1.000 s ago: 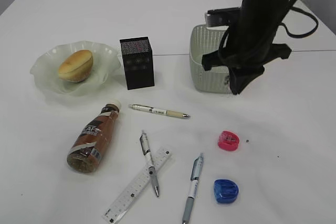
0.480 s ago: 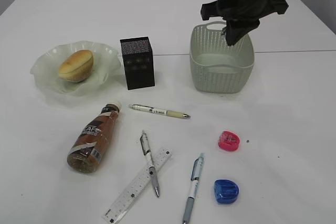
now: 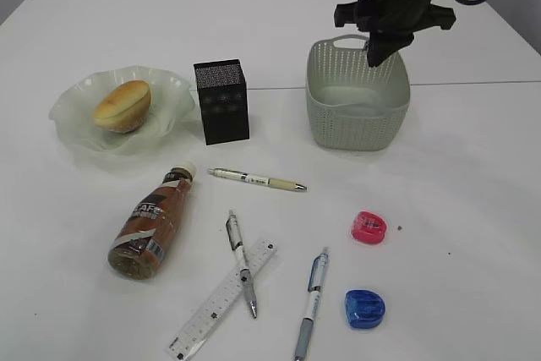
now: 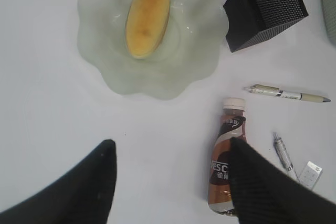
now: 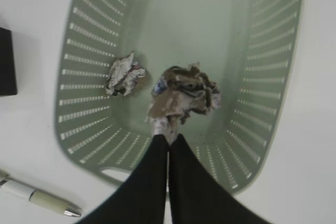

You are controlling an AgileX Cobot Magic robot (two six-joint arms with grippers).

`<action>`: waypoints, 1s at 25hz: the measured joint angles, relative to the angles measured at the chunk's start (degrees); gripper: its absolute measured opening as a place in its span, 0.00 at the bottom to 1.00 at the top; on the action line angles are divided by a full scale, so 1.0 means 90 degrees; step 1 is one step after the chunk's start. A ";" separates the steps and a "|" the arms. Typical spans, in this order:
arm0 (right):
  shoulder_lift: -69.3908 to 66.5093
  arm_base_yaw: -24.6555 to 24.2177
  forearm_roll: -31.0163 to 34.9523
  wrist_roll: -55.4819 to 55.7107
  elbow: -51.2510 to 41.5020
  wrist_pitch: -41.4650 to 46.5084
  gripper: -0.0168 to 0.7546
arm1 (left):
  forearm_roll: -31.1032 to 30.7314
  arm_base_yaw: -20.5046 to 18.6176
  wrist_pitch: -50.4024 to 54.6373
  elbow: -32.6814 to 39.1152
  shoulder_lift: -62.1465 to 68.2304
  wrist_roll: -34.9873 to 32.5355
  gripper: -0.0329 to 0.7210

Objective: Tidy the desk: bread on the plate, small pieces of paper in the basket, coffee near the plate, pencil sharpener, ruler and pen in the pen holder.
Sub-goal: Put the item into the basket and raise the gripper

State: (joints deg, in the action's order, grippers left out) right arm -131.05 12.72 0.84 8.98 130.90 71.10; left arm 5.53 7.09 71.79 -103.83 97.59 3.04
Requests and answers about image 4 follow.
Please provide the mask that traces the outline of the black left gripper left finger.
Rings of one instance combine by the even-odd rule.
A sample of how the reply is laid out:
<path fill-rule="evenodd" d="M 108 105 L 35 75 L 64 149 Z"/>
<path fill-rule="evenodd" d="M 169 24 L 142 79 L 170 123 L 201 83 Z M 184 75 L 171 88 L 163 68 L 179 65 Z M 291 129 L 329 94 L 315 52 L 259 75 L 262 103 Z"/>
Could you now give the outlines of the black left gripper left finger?
<path fill-rule="evenodd" d="M 1 212 L 1 223 L 107 223 L 116 186 L 116 144 L 102 141 L 48 187 Z"/>

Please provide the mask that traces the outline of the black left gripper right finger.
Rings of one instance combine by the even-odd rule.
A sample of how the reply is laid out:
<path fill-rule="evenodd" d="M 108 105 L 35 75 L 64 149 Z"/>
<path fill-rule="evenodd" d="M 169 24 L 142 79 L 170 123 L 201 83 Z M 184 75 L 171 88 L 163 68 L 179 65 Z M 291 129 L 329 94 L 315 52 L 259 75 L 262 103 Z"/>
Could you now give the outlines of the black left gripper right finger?
<path fill-rule="evenodd" d="M 249 144 L 230 139 L 228 178 L 239 223 L 335 223 L 335 204 L 306 189 Z"/>

